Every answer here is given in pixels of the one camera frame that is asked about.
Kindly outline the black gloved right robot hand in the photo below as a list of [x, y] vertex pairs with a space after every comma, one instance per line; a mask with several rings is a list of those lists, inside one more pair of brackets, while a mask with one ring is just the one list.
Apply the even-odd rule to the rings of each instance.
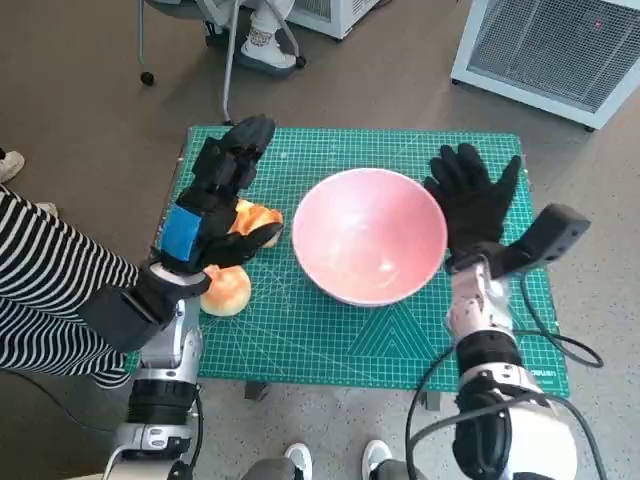
[[513, 156], [492, 181], [478, 151], [467, 143], [443, 145], [430, 160], [431, 175], [423, 186], [444, 214], [452, 264], [500, 248], [521, 164], [521, 157]]

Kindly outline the bare left robot hand, blue tape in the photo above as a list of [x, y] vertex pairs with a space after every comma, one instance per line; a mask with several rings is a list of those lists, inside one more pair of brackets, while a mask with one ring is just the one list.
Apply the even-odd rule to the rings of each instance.
[[177, 274], [196, 274], [210, 265], [242, 265], [282, 230], [271, 221], [243, 234], [234, 232], [239, 192], [257, 174], [257, 163], [275, 133], [265, 115], [248, 117], [220, 139], [207, 138], [193, 165], [194, 179], [169, 210], [159, 262]]

